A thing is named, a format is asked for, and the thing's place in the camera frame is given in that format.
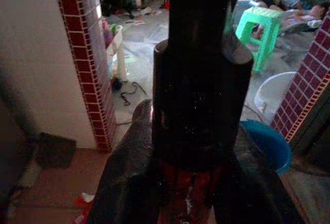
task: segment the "brown floor tile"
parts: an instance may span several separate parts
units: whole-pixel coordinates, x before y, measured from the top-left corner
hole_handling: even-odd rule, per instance
[[[81,192],[94,194],[109,154],[78,149],[68,169],[43,170],[36,184],[22,194],[20,207],[74,207]]]
[[[72,224],[81,210],[50,207],[19,207],[7,224]]]

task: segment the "tiled pillar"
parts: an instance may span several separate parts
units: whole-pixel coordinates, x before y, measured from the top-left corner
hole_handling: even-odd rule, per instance
[[[111,151],[116,119],[100,0],[58,0],[97,147]]]
[[[291,141],[330,82],[330,10],[280,104],[271,126]]]

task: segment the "white plastic basin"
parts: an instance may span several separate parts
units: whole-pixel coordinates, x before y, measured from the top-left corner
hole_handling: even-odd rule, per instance
[[[281,103],[295,72],[285,72],[269,77],[259,87],[254,104],[264,117],[271,122]]]

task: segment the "green plastic stool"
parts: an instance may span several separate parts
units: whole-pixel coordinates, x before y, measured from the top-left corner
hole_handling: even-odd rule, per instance
[[[276,38],[280,28],[281,11],[275,11],[262,7],[252,7],[244,11],[236,30],[237,38],[243,43],[248,42],[258,44],[259,50],[253,53],[254,64],[252,70],[260,72],[265,64],[272,58]],[[255,24],[264,26],[261,40],[251,37]]]

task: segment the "black cable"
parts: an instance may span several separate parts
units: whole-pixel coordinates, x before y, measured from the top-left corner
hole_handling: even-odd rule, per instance
[[[120,94],[120,97],[125,101],[125,102],[124,102],[124,105],[125,105],[125,106],[129,106],[129,105],[130,105],[130,101],[127,100],[127,97],[126,97],[125,95],[126,95],[126,94],[129,94],[129,95],[133,95],[133,94],[135,94],[138,88],[140,88],[141,91],[143,91],[143,93],[144,93],[146,96],[148,96],[148,94],[146,93],[146,91],[142,88],[142,86],[139,85],[139,83],[137,83],[137,82],[132,82],[132,86],[135,87],[134,91],[132,91],[132,92],[126,92],[126,91],[125,91],[125,92],[122,92],[122,93]]]
[[[130,124],[130,123],[132,123],[132,121],[116,123],[116,125],[119,126],[119,125],[126,125],[126,124]]]
[[[246,107],[250,111],[252,111],[259,118],[260,122],[263,122],[261,116],[254,109],[252,109],[251,107],[249,107],[248,105],[245,105],[245,104],[244,104],[244,107]]]

